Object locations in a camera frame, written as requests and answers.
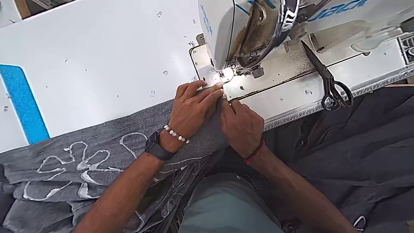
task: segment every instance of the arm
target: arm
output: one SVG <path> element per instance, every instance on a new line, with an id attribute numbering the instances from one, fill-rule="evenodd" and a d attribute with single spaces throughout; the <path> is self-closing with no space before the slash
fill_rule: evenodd
<path id="1" fill-rule="evenodd" d="M 263 118 L 247 105 L 234 101 L 230 106 L 223 101 L 222 130 L 241 157 L 250 157 L 260 144 L 263 125 Z M 321 192 L 267 147 L 251 160 L 250 165 L 276 185 L 286 203 L 313 227 L 325 232 L 355 233 L 354 227 Z"/>
<path id="2" fill-rule="evenodd" d="M 178 134 L 190 138 L 208 120 L 215 110 L 217 99 L 223 95 L 222 85 L 196 90 L 204 81 L 184 84 L 177 89 L 169 126 Z M 160 133 L 160 145 L 177 152 L 183 142 L 167 131 Z M 143 153 L 96 201 L 79 223 L 74 233 L 119 233 L 137 210 L 153 177 L 165 164 L 149 153 Z"/>

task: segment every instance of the brand logo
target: brand logo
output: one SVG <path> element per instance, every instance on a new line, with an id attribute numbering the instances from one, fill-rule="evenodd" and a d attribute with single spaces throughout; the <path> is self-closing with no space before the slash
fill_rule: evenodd
<path id="1" fill-rule="evenodd" d="M 362 7 L 368 0 L 354 0 L 352 2 L 349 2 L 347 4 L 340 4 L 334 7 L 331 7 L 329 9 L 325 9 L 321 11 L 315 18 L 308 20 L 308 22 L 312 22 L 316 19 L 322 19 L 328 16 L 331 16 L 333 14 L 339 14 L 342 12 L 345 12 L 347 10 L 352 10 L 357 7 Z"/>
<path id="2" fill-rule="evenodd" d="M 210 34 L 212 35 L 213 30 L 211 30 L 210 22 L 208 21 L 206 11 L 204 10 L 203 5 L 200 5 L 200 7 L 201 7 L 201 10 L 203 11 L 204 25 L 206 26 L 207 32 L 210 32 Z"/>

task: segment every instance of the hand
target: hand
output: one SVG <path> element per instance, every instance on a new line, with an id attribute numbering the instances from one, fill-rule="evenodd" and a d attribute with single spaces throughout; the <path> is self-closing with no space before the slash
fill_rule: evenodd
<path id="1" fill-rule="evenodd" d="M 205 85 L 205 81 L 199 80 L 183 84 L 177 89 L 168 126 L 186 139 L 199 131 L 203 123 L 212 117 L 216 111 L 217 99 L 223 96 L 221 83 L 196 93 L 198 88 Z M 176 152 L 184 143 L 163 130 L 160 134 L 160 144 L 165 150 Z"/>
<path id="2" fill-rule="evenodd" d="M 230 106 L 227 96 L 223 95 L 221 130 L 241 157 L 248 158 L 259 146 L 264 125 L 264 119 L 247 105 L 236 100 Z"/>

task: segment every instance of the black wristwatch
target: black wristwatch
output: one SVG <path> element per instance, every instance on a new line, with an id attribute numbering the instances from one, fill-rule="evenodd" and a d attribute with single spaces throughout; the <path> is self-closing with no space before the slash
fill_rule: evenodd
<path id="1" fill-rule="evenodd" d="M 170 160 L 176 153 L 169 152 L 159 144 L 159 132 L 155 131 L 145 142 L 145 152 L 152 154 L 160 160 Z"/>

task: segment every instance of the scissors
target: scissors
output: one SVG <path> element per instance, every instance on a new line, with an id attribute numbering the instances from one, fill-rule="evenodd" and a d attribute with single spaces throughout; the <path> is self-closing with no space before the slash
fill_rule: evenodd
<path id="1" fill-rule="evenodd" d="M 345 84 L 334 80 L 334 76 L 328 70 L 328 67 L 322 64 L 318 57 L 305 44 L 305 42 L 302 41 L 302 45 L 310 62 L 315 66 L 316 71 L 323 79 L 323 90 L 325 92 L 325 95 L 322 98 L 322 107 L 328 111 L 335 111 L 340 107 L 351 107 L 354 102 L 354 97 L 352 96 L 351 90 Z M 335 85 L 339 86 L 345 91 L 348 100 L 344 100 L 342 98 Z M 329 101 L 332 103 L 332 105 L 330 107 L 327 107 L 326 101 Z"/>

